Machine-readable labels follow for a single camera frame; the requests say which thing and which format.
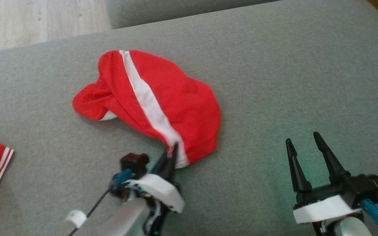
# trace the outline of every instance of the robotic arm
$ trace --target robotic arm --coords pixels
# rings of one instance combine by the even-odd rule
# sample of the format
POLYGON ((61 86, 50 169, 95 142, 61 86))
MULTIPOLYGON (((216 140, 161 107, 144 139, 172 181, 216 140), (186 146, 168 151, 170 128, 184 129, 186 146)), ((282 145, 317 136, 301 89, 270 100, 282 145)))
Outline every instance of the robotic arm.
POLYGON ((293 190, 297 193, 294 218, 297 224, 312 224, 317 236, 371 236, 364 224, 363 210, 378 224, 378 176, 351 176, 321 135, 313 133, 322 152, 330 184, 312 188, 297 160, 290 139, 286 140, 293 190))
MULTIPOLYGON (((159 236, 167 214, 170 211, 181 213, 184 208, 180 187, 174 182, 176 159, 177 144, 170 154, 164 153, 153 170, 147 173, 149 158, 146 154, 129 153, 122 157, 122 172, 113 176, 108 192, 125 203, 99 228, 98 235, 159 236)), ((87 216, 80 211, 72 211, 66 221, 75 223, 76 231, 93 209, 87 216)))

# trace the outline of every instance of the grey upholstery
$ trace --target grey upholstery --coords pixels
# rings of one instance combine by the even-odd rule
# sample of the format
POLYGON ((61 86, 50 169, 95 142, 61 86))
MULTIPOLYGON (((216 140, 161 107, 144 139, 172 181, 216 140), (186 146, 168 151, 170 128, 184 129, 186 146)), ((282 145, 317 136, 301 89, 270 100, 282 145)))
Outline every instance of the grey upholstery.
MULTIPOLYGON (((378 12, 364 0, 277 1, 0 51, 0 142, 16 150, 0 236, 67 235, 67 213, 90 210, 120 157, 162 153, 120 120, 72 109, 113 49, 174 61, 222 111, 218 149, 177 170, 187 205, 165 236, 313 235, 292 215, 288 137, 315 187, 328 183, 315 130, 352 174, 378 174, 378 12)), ((119 206, 107 197, 76 235, 95 235, 119 206)))
POLYGON ((113 29, 276 0, 105 0, 113 29))

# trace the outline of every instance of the black cable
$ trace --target black cable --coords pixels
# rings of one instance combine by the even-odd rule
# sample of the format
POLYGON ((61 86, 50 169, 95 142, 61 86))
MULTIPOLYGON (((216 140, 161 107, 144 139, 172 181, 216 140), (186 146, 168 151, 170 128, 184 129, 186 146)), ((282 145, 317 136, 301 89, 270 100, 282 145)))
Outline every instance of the black cable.
MULTIPOLYGON (((88 212, 87 214, 87 218, 90 217, 90 215, 93 213, 93 211, 97 208, 97 206, 99 206, 99 204, 101 203, 101 201, 103 200, 104 197, 106 197, 106 195, 111 191, 112 187, 109 187, 106 192, 104 192, 102 194, 102 196, 99 198, 99 200, 97 200, 96 204, 94 204, 93 208, 91 208, 91 210, 88 212)), ((72 230, 68 236, 72 236, 76 231, 78 230, 78 228, 75 228, 74 230, 72 230)))

